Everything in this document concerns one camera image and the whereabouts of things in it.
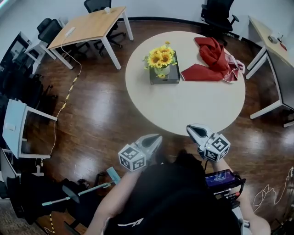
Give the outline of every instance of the red napkin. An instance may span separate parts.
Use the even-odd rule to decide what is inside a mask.
[[[200,46],[200,55],[209,66],[194,64],[181,72],[185,81],[219,81],[231,71],[225,58],[224,46],[214,38],[194,38]]]

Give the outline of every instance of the carpet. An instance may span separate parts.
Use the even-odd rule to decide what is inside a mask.
[[[9,200],[0,200],[0,235],[44,235],[36,225],[17,218]]]

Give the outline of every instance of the wooden floor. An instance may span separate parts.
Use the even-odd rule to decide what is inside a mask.
[[[129,98],[125,86],[125,69],[128,59],[135,48],[146,39],[168,31],[200,32],[197,26],[182,23],[141,21],[131,22],[134,41],[125,39],[123,48],[113,46],[113,50],[122,66],[116,70],[107,52],[96,58],[91,51],[87,59],[79,59],[83,65],[82,73],[70,95],[67,106],[58,117],[57,143],[52,158],[44,160],[44,171],[56,180],[68,178],[76,181],[84,178],[94,182],[100,171],[114,166],[119,175],[125,170],[119,165],[118,151],[138,137],[159,133],[163,136],[164,152],[175,156],[186,148],[196,153],[196,146],[189,137],[168,133],[144,118]],[[119,30],[126,32],[123,23]],[[226,49],[246,66],[258,53],[259,48],[244,41],[228,38]],[[44,85],[54,85],[53,94],[59,95],[54,114],[57,115],[67,95],[72,80],[79,72],[79,65],[73,64],[69,70],[59,60],[46,57],[38,73],[45,76]],[[231,142],[226,156],[227,163],[242,177],[246,178],[246,187],[250,190],[250,199],[267,184],[275,187],[280,196],[285,178],[291,166],[294,166],[294,126],[283,128],[282,109],[275,110],[255,120],[250,114],[277,100],[277,91],[269,64],[250,79],[245,80],[246,98],[243,109],[229,127],[222,131]],[[28,140],[34,152],[49,154],[54,142],[54,123],[28,127]],[[288,187],[281,202],[274,206],[274,194],[271,192],[257,211],[270,223],[285,213],[290,188]],[[63,221],[71,222],[68,215],[53,213],[56,234],[66,234]],[[49,216],[39,219],[42,226],[51,229]]]

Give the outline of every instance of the round white table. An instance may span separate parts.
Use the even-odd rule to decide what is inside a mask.
[[[245,100],[245,83],[241,72],[238,81],[184,81],[179,84],[151,85],[143,57],[169,41],[176,51],[180,72],[197,63],[205,65],[195,37],[190,32],[167,32],[140,44],[131,55],[125,82],[137,109],[152,123],[175,134],[188,135],[186,126],[200,123],[218,132],[229,126],[239,115]]]

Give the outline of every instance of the person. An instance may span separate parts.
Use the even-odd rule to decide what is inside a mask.
[[[211,164],[215,172],[230,169],[224,159]],[[269,224],[254,214],[246,189],[237,200],[252,234],[270,234]],[[102,200],[85,235],[181,233],[241,234],[229,205],[208,191],[201,162],[185,150],[174,163],[127,172]]]

